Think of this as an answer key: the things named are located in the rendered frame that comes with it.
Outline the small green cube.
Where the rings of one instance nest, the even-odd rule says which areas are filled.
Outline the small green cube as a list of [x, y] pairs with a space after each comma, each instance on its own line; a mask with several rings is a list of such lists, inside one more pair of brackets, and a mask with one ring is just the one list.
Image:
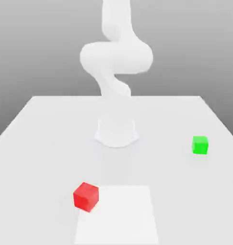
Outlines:
[[208, 152], [209, 142], [206, 136], [193, 136], [192, 153], [197, 155], [206, 155]]

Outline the small red cube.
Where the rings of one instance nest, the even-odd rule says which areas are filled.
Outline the small red cube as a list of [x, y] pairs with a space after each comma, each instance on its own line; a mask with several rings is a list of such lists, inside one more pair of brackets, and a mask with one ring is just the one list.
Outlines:
[[83, 182], [73, 193], [74, 206], [90, 212], [99, 201], [99, 188]]

